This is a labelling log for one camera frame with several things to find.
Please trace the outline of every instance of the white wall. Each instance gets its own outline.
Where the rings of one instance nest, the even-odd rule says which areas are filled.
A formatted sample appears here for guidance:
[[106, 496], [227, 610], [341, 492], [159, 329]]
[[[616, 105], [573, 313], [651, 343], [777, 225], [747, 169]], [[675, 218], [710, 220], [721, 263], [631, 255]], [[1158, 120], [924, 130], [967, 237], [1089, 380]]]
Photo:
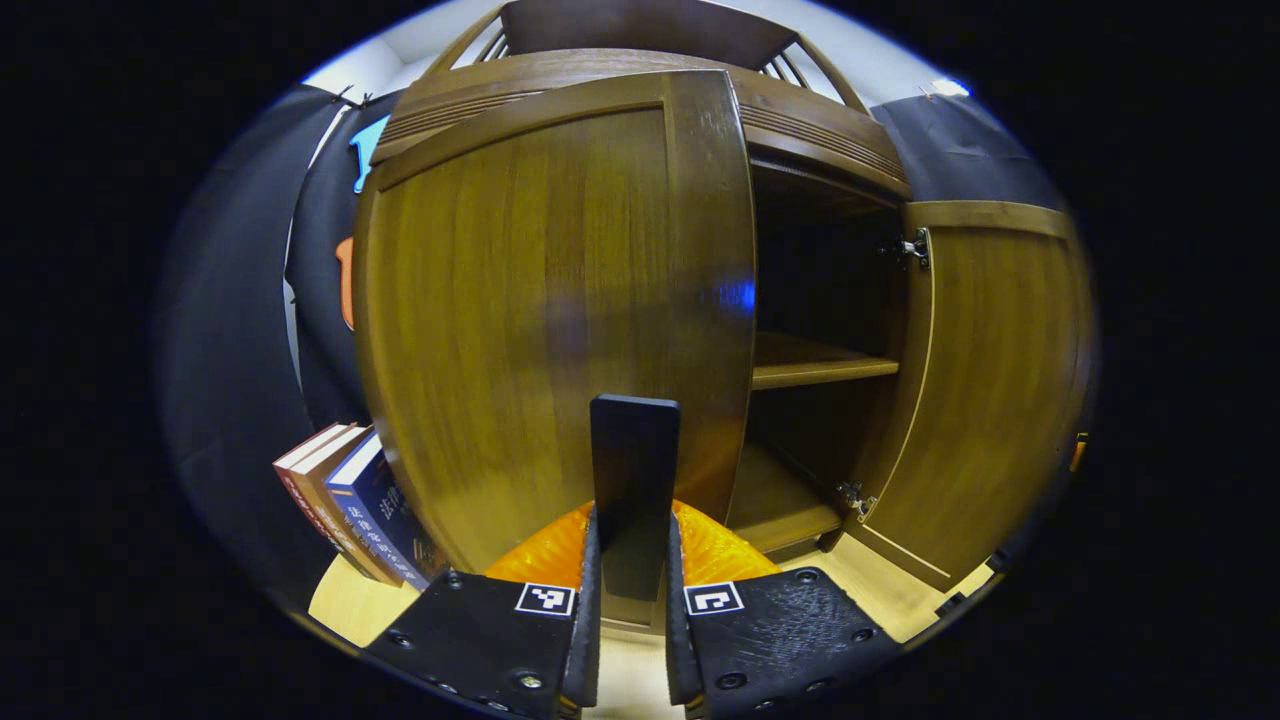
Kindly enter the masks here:
[[[504, 0], [452, 0], [388, 28], [324, 65], [303, 82], [348, 94], [358, 101], [364, 92], [385, 95], [408, 87], [444, 47], [471, 23]], [[906, 49], [849, 17], [809, 0], [717, 0], [771, 19], [808, 37], [840, 68], [863, 102], [870, 108], [902, 97], [923, 95], [922, 87], [943, 77]], [[486, 37], [481, 36], [477, 45]], [[794, 56], [813, 90], [836, 99], [835, 88], [820, 78], [818, 68]]]

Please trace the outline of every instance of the wooden cabinet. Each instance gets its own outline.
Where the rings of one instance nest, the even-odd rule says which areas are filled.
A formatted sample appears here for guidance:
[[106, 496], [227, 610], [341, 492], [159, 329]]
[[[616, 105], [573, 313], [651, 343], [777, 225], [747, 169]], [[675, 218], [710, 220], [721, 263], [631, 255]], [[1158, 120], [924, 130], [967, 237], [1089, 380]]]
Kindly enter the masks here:
[[[530, 20], [556, 8], [596, 46]], [[664, 397], [680, 500], [765, 552], [844, 528], [956, 587], [1070, 457], [1093, 311], [1068, 218], [910, 202], [884, 128], [786, 28], [698, 10], [748, 47], [596, 10], [481, 18], [374, 154], [356, 334], [419, 519], [483, 573], [591, 497], [593, 396]], [[791, 44], [844, 104], [785, 79]], [[886, 252], [919, 228], [928, 268]]]
[[370, 409], [410, 505], [483, 573], [591, 498], [589, 402], [681, 404], [676, 496], [728, 514], [755, 233], [728, 76], [489, 110], [374, 169], [355, 240]]
[[919, 202], [928, 269], [908, 269], [901, 368], [852, 477], [846, 527], [934, 588], [980, 565], [1068, 466], [1093, 368], [1088, 272], [1066, 215]]

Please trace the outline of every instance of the metal hinge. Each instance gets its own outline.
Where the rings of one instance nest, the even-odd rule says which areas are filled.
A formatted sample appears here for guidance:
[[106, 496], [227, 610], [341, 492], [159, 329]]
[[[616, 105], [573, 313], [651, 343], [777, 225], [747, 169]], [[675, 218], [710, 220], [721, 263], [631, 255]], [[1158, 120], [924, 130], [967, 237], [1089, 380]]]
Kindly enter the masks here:
[[920, 269], [929, 269], [929, 228], [915, 228], [915, 240], [909, 242], [899, 236], [897, 241], [891, 246], [891, 249], [882, 249], [882, 254], [890, 251], [896, 252], [900, 259], [905, 259], [908, 255], [920, 259]]
[[841, 498], [845, 501], [845, 505], [847, 505], [850, 510], [858, 512], [859, 523], [861, 523], [863, 518], [865, 518], [867, 514], [872, 511], [872, 507], [876, 507], [876, 501], [879, 500], [876, 496], [867, 498], [860, 497], [859, 493], [861, 492], [861, 489], [863, 489], [861, 483], [855, 483], [855, 484], [840, 483], [838, 486], [836, 486], [836, 492], [840, 493]]

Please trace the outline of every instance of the book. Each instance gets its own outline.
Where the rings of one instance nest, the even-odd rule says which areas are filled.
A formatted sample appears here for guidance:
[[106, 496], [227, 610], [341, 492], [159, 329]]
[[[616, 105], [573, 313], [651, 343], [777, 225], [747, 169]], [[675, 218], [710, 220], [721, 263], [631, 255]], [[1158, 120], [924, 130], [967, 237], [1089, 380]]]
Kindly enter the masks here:
[[406, 583], [424, 591], [444, 570], [444, 553], [404, 501], [378, 433], [361, 442], [325, 487], [369, 547], [398, 570]]
[[372, 428], [356, 425], [346, 428], [319, 450], [312, 451], [302, 461], [289, 468], [288, 473], [297, 484], [298, 492], [320, 518], [321, 524], [346, 551], [347, 560], [356, 568], [366, 570], [372, 579], [399, 587], [403, 583], [399, 573], [365, 544], [365, 539], [346, 521], [346, 514], [324, 487], [329, 475], [370, 433], [372, 433]]
[[324, 523], [320, 521], [320, 516], [316, 515], [315, 509], [312, 509], [311, 503], [307, 502], [307, 498], [302, 496], [302, 492], [298, 489], [298, 484], [294, 483], [293, 478], [289, 475], [289, 468], [293, 468], [294, 465], [301, 462], [303, 457], [319, 450], [324, 443], [337, 437], [338, 433], [343, 432], [344, 429], [347, 429], [347, 425], [342, 425], [338, 423], [334, 423], [328, 428], [324, 428], [323, 430], [317, 432], [316, 434], [303, 441], [293, 450], [282, 455], [279, 459], [276, 459], [275, 462], [271, 462], [271, 468], [275, 470], [276, 477], [280, 478], [280, 483], [284, 486], [284, 489], [289, 493], [289, 497], [292, 497], [293, 502], [297, 503], [298, 510], [302, 511], [302, 514], [307, 518], [307, 520], [311, 520], [311, 524], [315, 527], [316, 532], [320, 533], [320, 537], [328, 539], [333, 544], [334, 550], [346, 555], [347, 551], [342, 548], [342, 544], [339, 544], [338, 541], [333, 539], [333, 534], [329, 532], [328, 528], [324, 527]]

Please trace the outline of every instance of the open cabinet door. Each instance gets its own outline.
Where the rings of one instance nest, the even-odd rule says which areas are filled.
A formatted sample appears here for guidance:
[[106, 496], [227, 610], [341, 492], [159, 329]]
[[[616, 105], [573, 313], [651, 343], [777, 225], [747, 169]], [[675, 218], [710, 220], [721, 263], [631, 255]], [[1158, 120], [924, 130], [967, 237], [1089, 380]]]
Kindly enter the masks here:
[[755, 229], [727, 73], [518, 100], [375, 168], [355, 236], [361, 373], [417, 518], [485, 569], [593, 496], [598, 393], [681, 405], [676, 497], [728, 512]]
[[1089, 274], [1070, 219], [1015, 202], [909, 202], [902, 361], [846, 528], [947, 592], [1070, 464], [1094, 365]]

